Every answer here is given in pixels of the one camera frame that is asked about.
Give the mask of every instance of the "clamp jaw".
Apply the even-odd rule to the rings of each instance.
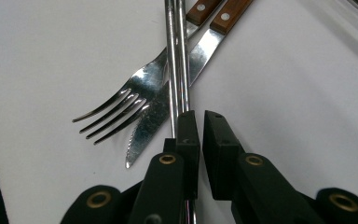
[[[62,223],[184,223],[186,200],[198,197],[200,140],[194,111],[178,120],[178,137],[150,162],[145,179],[120,193],[108,186],[84,191]],[[249,153],[227,120],[205,112],[202,152],[213,198],[232,201],[237,224],[358,223],[358,197],[322,189],[316,199],[297,192],[267,158]]]

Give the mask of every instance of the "knife blade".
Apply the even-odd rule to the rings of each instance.
[[[190,86],[210,61],[214,52],[253,0],[228,0],[210,28],[189,54]],[[130,168],[170,114],[169,87],[165,84],[138,119],[127,147],[126,167]]]

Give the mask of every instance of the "fork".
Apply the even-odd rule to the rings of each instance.
[[[187,36],[191,37],[195,34],[202,24],[209,18],[214,10],[219,6],[222,0],[199,0],[186,15],[186,31]],[[103,121],[112,117],[102,127],[86,136],[87,139],[103,132],[119,120],[123,122],[118,125],[110,133],[107,133],[100,139],[94,142],[94,145],[101,143],[110,136],[118,133],[139,116],[149,107],[149,103],[155,98],[157,93],[162,89],[164,82],[164,71],[167,64],[167,50],[164,49],[159,56],[152,62],[146,64],[138,71],[136,71],[130,79],[105,103],[98,106],[89,113],[73,119],[72,122],[78,122],[83,119],[90,118],[100,112],[104,111],[107,107],[115,105],[110,111],[101,116],[99,119],[92,122],[87,127],[80,130],[84,133]]]

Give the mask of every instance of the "metal grommet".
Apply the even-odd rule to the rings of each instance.
[[[87,206],[90,208],[99,208],[105,206],[112,200],[112,195],[107,190],[101,190],[91,194],[87,199]]]
[[[159,158],[159,162],[165,165],[169,165],[176,162],[176,158],[173,155],[163,155]]]
[[[255,165],[255,166],[260,166],[262,165],[264,162],[263,162],[263,159],[261,159],[260,157],[258,156],[247,156],[245,158],[246,162],[248,162],[249,164],[251,165]]]
[[[339,207],[342,210],[345,210],[347,212],[358,211],[358,204],[346,195],[340,193],[333,193],[330,194],[328,199],[331,203],[333,203],[335,206]]]

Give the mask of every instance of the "fork handle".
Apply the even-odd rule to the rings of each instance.
[[[222,0],[199,0],[188,11],[186,19],[198,26],[201,26],[221,2]]]
[[[211,23],[211,29],[227,35],[253,0],[228,0]]]

